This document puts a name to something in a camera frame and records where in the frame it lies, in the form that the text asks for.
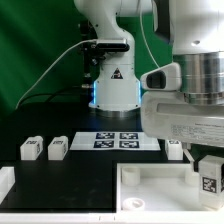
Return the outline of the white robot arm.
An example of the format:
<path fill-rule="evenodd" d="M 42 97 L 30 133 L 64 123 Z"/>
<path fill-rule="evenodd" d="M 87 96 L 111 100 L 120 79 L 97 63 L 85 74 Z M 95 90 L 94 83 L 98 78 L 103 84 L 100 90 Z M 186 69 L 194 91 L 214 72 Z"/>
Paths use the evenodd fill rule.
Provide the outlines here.
<path fill-rule="evenodd" d="M 141 110 L 145 134 L 224 147 L 224 0 L 74 0 L 103 54 L 90 107 L 106 114 Z M 134 74 L 135 40 L 116 19 L 151 13 L 173 45 L 173 61 Z"/>

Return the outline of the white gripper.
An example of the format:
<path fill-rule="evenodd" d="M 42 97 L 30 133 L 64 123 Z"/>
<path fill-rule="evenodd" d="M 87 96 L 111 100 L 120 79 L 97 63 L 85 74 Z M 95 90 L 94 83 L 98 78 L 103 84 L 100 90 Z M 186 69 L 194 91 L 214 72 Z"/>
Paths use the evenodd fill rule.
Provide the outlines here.
<path fill-rule="evenodd" d="M 141 125 L 148 136 L 185 142 L 183 153 L 194 172 L 199 172 L 199 161 L 190 143 L 224 147 L 224 106 L 190 105 L 178 92 L 145 92 Z"/>

